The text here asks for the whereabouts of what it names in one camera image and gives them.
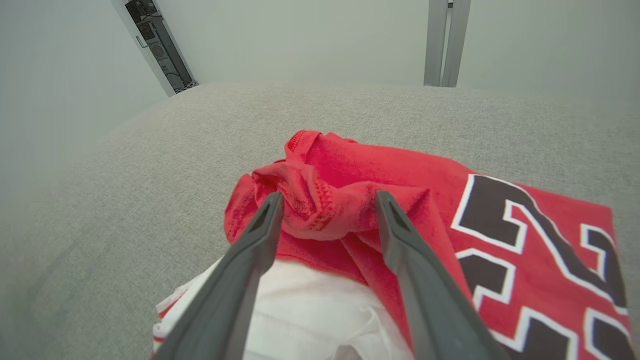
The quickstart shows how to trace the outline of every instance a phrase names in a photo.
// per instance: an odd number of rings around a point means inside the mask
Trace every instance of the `printed number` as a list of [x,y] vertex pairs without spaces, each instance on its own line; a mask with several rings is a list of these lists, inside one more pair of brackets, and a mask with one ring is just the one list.
[[[509,304],[516,268],[513,264],[477,249],[456,253],[476,309],[484,297]],[[578,336],[545,315],[523,307],[514,338],[496,331],[493,337],[517,360],[576,359]]]
[[553,221],[519,186],[492,177],[470,175],[451,227],[521,254],[528,225],[511,216],[513,208],[520,209],[540,234],[565,278],[609,299],[618,313],[627,313],[618,258],[605,232],[588,231],[585,240],[587,248],[597,249],[603,258],[603,273],[598,274],[584,265]]
[[[618,313],[627,313],[625,289],[611,237],[600,228],[580,226],[580,244],[598,254],[597,269],[587,268],[553,221],[538,209],[525,190],[516,185],[471,175],[451,227],[521,254],[528,225],[511,216],[513,208],[525,214],[567,279],[610,300]],[[516,272],[513,264],[477,249],[460,251],[456,257],[476,309],[480,308],[484,297],[509,304]],[[598,359],[634,359],[630,335],[617,320],[587,309],[583,328],[585,348]],[[528,307],[520,311],[513,338],[491,332],[512,359],[577,358],[577,334]]]
[[584,315],[585,348],[600,360],[634,359],[631,336],[619,321],[587,309]]

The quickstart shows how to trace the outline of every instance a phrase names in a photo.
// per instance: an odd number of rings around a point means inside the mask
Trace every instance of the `white outline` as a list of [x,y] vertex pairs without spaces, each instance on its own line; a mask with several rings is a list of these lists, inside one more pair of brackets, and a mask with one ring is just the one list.
[[605,315],[595,309],[591,309],[587,307],[587,310],[584,312],[584,348],[593,356],[598,358],[599,360],[611,360],[610,357],[601,353],[594,345],[593,345],[593,324],[595,323],[594,319],[598,319],[602,322],[608,323],[609,325],[620,330],[628,339],[629,344],[631,345],[631,351],[633,351],[633,341],[631,340],[631,334],[629,330],[622,325],[621,322],[616,319]]
[[[595,252],[596,254],[598,254],[598,265],[597,265],[597,269],[593,270],[592,268],[589,268],[587,266],[587,268],[591,271],[593,271],[594,273],[598,274],[598,276],[600,276],[600,278],[605,281],[604,275],[605,275],[605,264],[607,261],[607,253],[606,251],[602,250],[599,247],[595,247],[593,245],[589,244],[589,231],[594,231],[596,233],[600,233],[602,234],[602,236],[604,236],[605,238],[607,238],[607,240],[609,240],[609,242],[611,243],[611,245],[613,246],[614,251],[617,249],[616,248],[616,243],[613,242],[613,239],[611,238],[611,236],[609,236],[609,234],[604,231],[603,229],[597,227],[597,226],[593,226],[593,225],[587,225],[587,224],[580,224],[580,246],[584,247],[585,249],[591,250],[593,252]],[[615,308],[616,312],[620,315],[629,315],[629,310],[626,307],[620,307],[620,306],[616,306],[616,304],[613,304],[613,307]]]
[[578,334],[575,332],[563,327],[557,322],[551,320],[551,318],[545,316],[542,313],[539,313],[529,307],[523,306],[520,311],[520,318],[518,319],[518,325],[516,328],[516,333],[513,339],[508,338],[505,335],[502,335],[499,332],[494,330],[489,330],[493,335],[493,338],[496,341],[499,341],[503,345],[516,350],[517,352],[522,353],[524,351],[525,340],[527,339],[527,334],[529,333],[529,325],[531,324],[531,318],[534,318],[546,326],[549,326],[559,334],[567,337],[568,344],[566,348],[566,357],[567,360],[575,360],[578,358]]
[[[467,185],[465,187],[465,191],[463,192],[462,195],[462,199],[460,200],[460,203],[458,204],[458,209],[456,210],[456,214],[453,217],[453,222],[451,224],[451,228],[461,231],[463,233],[469,234],[471,236],[475,236],[476,238],[479,238],[480,240],[486,241],[488,243],[497,245],[499,247],[511,250],[513,252],[516,252],[518,254],[522,253],[522,248],[524,247],[524,239],[526,237],[526,230],[527,228],[520,228],[520,230],[518,231],[518,236],[516,237],[516,245],[512,246],[509,244],[505,244],[499,240],[493,239],[493,238],[489,238],[488,236],[485,236],[473,229],[469,229],[466,227],[463,227],[460,225],[460,220],[462,218],[462,214],[464,214],[466,208],[467,208],[467,202],[469,200],[469,195],[471,194],[471,190],[473,189],[473,185],[475,183],[475,177],[476,176],[482,176],[482,177],[486,177],[488,179],[492,179],[494,181],[499,181],[501,183],[507,184],[509,186],[512,186],[513,188],[516,188],[522,192],[525,193],[526,196],[528,196],[528,198],[531,200],[531,202],[533,203],[533,206],[536,208],[536,210],[538,211],[538,213],[540,213],[542,216],[544,216],[545,218],[547,218],[547,220],[551,223],[551,225],[554,227],[554,230],[556,231],[556,234],[558,234],[558,236],[560,237],[560,239],[562,239],[564,242],[566,242],[567,244],[570,245],[570,243],[568,241],[566,241],[566,239],[564,238],[564,236],[560,233],[560,231],[558,230],[556,223],[554,223],[548,216],[546,216],[542,211],[540,211],[540,208],[538,207],[538,204],[536,203],[535,199],[533,199],[531,197],[531,195],[529,195],[529,193],[524,190],[523,188],[509,183],[508,181],[505,180],[501,180],[501,179],[496,179],[495,177],[491,177],[491,176],[484,176],[484,175],[477,175],[477,174],[469,174],[468,180],[467,180]],[[593,293],[595,293],[596,295],[603,297],[607,300],[609,300],[611,302],[611,305],[613,306],[613,308],[616,309],[616,312],[618,311],[618,308],[613,304],[613,299],[611,298],[611,296],[606,292],[606,291],[602,291],[601,289],[598,289],[596,286],[594,286],[593,284],[591,284],[588,281],[582,280],[578,277],[576,277],[575,275],[571,274],[569,272],[569,269],[566,267],[566,264],[564,263],[564,261],[562,260],[562,257],[560,256],[560,253],[558,252],[558,249],[554,246],[553,242],[551,241],[551,239],[548,237],[548,235],[546,234],[546,232],[542,229],[542,226],[540,225],[540,223],[538,221],[536,221],[536,219],[533,217],[533,215],[531,214],[531,212],[529,210],[527,210],[527,208],[524,205],[521,204],[517,204],[513,201],[510,200],[505,200],[505,210],[504,210],[504,216],[502,217],[505,221],[511,222],[512,224],[516,224],[519,226],[525,225],[523,222],[516,220],[514,218],[511,217],[512,215],[512,210],[513,208],[516,207],[518,209],[520,209],[520,211],[522,211],[522,213],[527,217],[527,219],[530,221],[531,225],[533,225],[533,227],[535,228],[535,230],[538,232],[538,234],[540,235],[540,237],[542,238],[542,240],[545,242],[545,245],[547,246],[547,249],[549,250],[549,252],[551,252],[551,255],[553,256],[556,264],[558,265],[558,267],[560,268],[560,272],[564,275],[565,278],[567,278],[568,280],[582,286],[583,288],[589,289],[591,290]]]
[[477,249],[466,249],[456,253],[456,258],[458,261],[460,259],[467,258],[469,256],[476,255],[492,263],[504,266],[507,269],[507,272],[504,276],[504,282],[502,283],[502,289],[500,289],[500,293],[496,293],[493,290],[487,289],[484,286],[476,285],[475,289],[471,289],[471,294],[473,295],[474,306],[476,307],[476,311],[480,310],[480,306],[482,305],[482,300],[484,297],[489,297],[493,300],[497,300],[504,304],[509,304],[511,302],[511,294],[513,293],[513,282],[515,280],[515,272],[516,266],[508,261],[504,261],[502,259],[496,258],[495,256],[489,255],[485,252],[482,252]]
[[465,186],[465,191],[462,193],[462,199],[458,204],[458,209],[456,210],[456,214],[453,216],[453,223],[451,224],[451,228],[461,231],[465,234],[475,236],[476,238],[479,238],[480,240],[491,243],[495,246],[502,247],[504,249],[516,252],[518,254],[522,254],[522,249],[524,248],[524,240],[525,240],[525,237],[527,236],[527,224],[517,219],[514,219],[511,216],[511,212],[513,209],[512,204],[515,204],[515,203],[510,200],[507,200],[506,206],[504,207],[504,215],[502,216],[502,219],[512,224],[515,224],[519,227],[518,234],[516,236],[515,245],[510,245],[510,244],[504,243],[503,241],[490,238],[489,236],[486,236],[476,230],[469,229],[468,227],[464,227],[460,225],[460,220],[462,219],[462,215],[465,213],[465,210],[467,209],[467,203],[469,202],[469,196],[471,195],[471,190],[473,190],[475,181],[476,181],[475,174],[469,174],[467,185]]

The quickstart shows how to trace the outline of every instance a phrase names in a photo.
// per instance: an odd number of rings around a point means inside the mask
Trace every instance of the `red shirt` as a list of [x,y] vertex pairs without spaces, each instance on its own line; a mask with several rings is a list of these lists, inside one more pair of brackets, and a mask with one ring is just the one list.
[[299,131],[286,159],[240,178],[233,243],[271,192],[285,198],[277,257],[368,285],[411,343],[376,227],[390,192],[513,359],[632,359],[609,208],[482,176],[449,159]]

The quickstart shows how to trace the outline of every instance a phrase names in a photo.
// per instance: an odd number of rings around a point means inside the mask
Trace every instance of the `gray fabric surface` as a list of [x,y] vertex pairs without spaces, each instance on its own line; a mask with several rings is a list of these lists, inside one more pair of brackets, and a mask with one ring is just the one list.
[[2,218],[0,357],[147,358],[155,304],[225,252],[236,181],[283,158],[299,129],[437,154],[610,206],[638,342],[639,113],[450,88],[192,88]]

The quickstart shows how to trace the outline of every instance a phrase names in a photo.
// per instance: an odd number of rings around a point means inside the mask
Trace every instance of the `white cloth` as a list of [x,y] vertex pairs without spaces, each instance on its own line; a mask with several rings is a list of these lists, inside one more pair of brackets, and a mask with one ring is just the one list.
[[[154,351],[219,262],[158,304],[161,313],[174,303],[154,326]],[[300,359],[410,360],[413,354],[371,289],[276,260],[260,278],[244,360]]]

